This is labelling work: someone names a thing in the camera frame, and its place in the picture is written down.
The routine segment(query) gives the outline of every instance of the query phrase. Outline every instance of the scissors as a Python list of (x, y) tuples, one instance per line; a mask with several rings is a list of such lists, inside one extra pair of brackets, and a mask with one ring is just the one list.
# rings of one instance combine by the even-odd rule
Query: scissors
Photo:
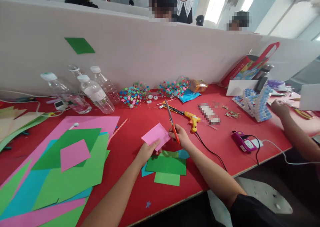
[(290, 107), (292, 107), (294, 109), (294, 111), (300, 115), (300, 117), (310, 120), (313, 119), (313, 116), (310, 115), (308, 112), (303, 111), (303, 110), (299, 110), (297, 107), (294, 107), (293, 105), (289, 104), (287, 101), (284, 100), (284, 102), (286, 102), (287, 105), (289, 105)]
[(180, 140), (179, 140), (179, 138), (178, 138), (178, 134), (177, 134), (176, 128), (174, 127), (174, 124), (173, 124), (173, 121), (172, 121), (172, 116), (171, 116), (171, 113), (170, 113), (170, 108), (167, 108), (167, 110), (168, 110), (169, 119), (170, 119), (170, 122), (171, 122), (171, 125), (172, 125), (172, 130), (173, 130), (173, 132), (174, 132), (174, 136), (176, 137), (177, 143), (180, 145)]

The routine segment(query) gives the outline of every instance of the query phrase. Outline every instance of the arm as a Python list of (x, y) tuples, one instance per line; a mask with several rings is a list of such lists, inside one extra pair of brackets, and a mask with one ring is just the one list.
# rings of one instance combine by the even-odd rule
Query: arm
[[(246, 192), (231, 175), (195, 147), (180, 125), (176, 124), (175, 127), (181, 146), (188, 152), (212, 192), (230, 211), (237, 196), (239, 194), (247, 195)], [(169, 135), (175, 139), (172, 129), (170, 129)]]
[(140, 169), (148, 161), (153, 150), (159, 143), (160, 140), (157, 140), (150, 146), (146, 143), (142, 145), (137, 157), (123, 173), (118, 182), (88, 215), (81, 225), (82, 227), (119, 225)]
[(274, 101), (271, 110), (280, 118), (284, 133), (302, 157), (308, 161), (320, 161), (320, 148), (290, 116), (289, 108)]

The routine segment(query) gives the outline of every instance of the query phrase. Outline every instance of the bottle label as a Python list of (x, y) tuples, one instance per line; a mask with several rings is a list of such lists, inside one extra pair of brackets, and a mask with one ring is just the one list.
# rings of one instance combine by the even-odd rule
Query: bottle label
[(100, 101), (106, 97), (106, 93), (101, 89), (96, 93), (93, 93), (91, 89), (87, 88), (84, 90), (84, 93), (93, 101)]

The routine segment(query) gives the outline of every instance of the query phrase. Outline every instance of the red table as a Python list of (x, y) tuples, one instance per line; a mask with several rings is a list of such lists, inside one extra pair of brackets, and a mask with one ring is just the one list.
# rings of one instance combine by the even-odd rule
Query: red table
[[(214, 109), (221, 120), (221, 124), (216, 126), (218, 130), (213, 129), (204, 123), (198, 124), (198, 133), (203, 142), (211, 151), (222, 158), (228, 172), (232, 176), (239, 175), (256, 166), (255, 154), (246, 154), (242, 152), (231, 139), (233, 130), (243, 131), (245, 134), (254, 135), (260, 140), (268, 139), (274, 142), (283, 151), (291, 148), (289, 141), (281, 130), (282, 126), (278, 117), (273, 116), (273, 118), (268, 121), (257, 123), (254, 118), (250, 117), (237, 106), (231, 100), (231, 97), (227, 97), (225, 94), (225, 89), (218, 86), (210, 86), (202, 96), (195, 100), (182, 104), (180, 100), (177, 99), (169, 102), (169, 105), (176, 107), (181, 111), (191, 112), (198, 117), (203, 117), (198, 109), (199, 103), (208, 103), (212, 106), (215, 103), (219, 103), (219, 106), (223, 104), (228, 106), (230, 110), (241, 113), (241, 117), (238, 119), (230, 118), (224, 115), (226, 110), (219, 107)], [(159, 98), (157, 101), (153, 100), (153, 103), (149, 106), (142, 103), (141, 106), (134, 109), (129, 109), (128, 107), (121, 105), (121, 107), (117, 108), (112, 114), (112, 116), (120, 116), (118, 126), (120, 126), (127, 118), (128, 121), (110, 141), (108, 149), (111, 151), (105, 163), (102, 183), (93, 188), (77, 226), (80, 226), (90, 211), (112, 188), (133, 161), (143, 144), (141, 137), (159, 122), (166, 129), (170, 128), (167, 110), (153, 108), (156, 107), (156, 103), (160, 103), (163, 100), (163, 98)], [(15, 106), (19, 109), (27, 108), (29, 111), (35, 111), (36, 109), (36, 103), (16, 104)], [(40, 111), (54, 111), (54, 107), (53, 105), (47, 105), (43, 102)], [(9, 144), (12, 147), (12, 150), (1, 152), (0, 183), (3, 183), (8, 178), (8, 176), (67, 115), (77, 114), (72, 110), (68, 110), (61, 116), (49, 118), (44, 123), (29, 129), (29, 136), (20, 135), (15, 138), (14, 141)], [(93, 108), (87, 115), (100, 116), (102, 113), (99, 109)], [(312, 120), (304, 120), (292, 110), (291, 115), (295, 121), (298, 122), (299, 126), (301, 126), (301, 128), (310, 136), (320, 132), (319, 117), (314, 117)], [(191, 125), (188, 124), (189, 119), (175, 113), (172, 113), (172, 118), (175, 123), (186, 129), (191, 141), (203, 153), (221, 165), (218, 158), (208, 152), (197, 139), (196, 135), (190, 132)], [(179, 149), (181, 149), (181, 147), (171, 140), (163, 147), (163, 150), (170, 151), (177, 151)], [(271, 159), (279, 153), (280, 151), (271, 143), (264, 142), (264, 146), (258, 154), (259, 162), (262, 163)], [(154, 183), (154, 175), (155, 174), (151, 174), (141, 177), (140, 174), (138, 176), (119, 226), (128, 226), (146, 219), (168, 207), (208, 190), (208, 185), (201, 177), (200, 172), (191, 158), (187, 159), (187, 175), (181, 176), (179, 187)], [(146, 203), (148, 201), (151, 202), (150, 208), (146, 208)]]

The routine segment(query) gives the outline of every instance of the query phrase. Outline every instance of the person's left hand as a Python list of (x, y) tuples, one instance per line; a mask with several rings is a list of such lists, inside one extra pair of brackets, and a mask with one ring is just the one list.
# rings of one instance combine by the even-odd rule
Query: person's left hand
[[(151, 157), (154, 149), (160, 144), (160, 139), (157, 139), (155, 142), (153, 142), (151, 145), (148, 145), (146, 142), (141, 146), (141, 149), (139, 150), (136, 158), (134, 159), (141, 167), (145, 165), (145, 163), (149, 160)], [(156, 151), (156, 155), (161, 153), (162, 150), (159, 149)]]

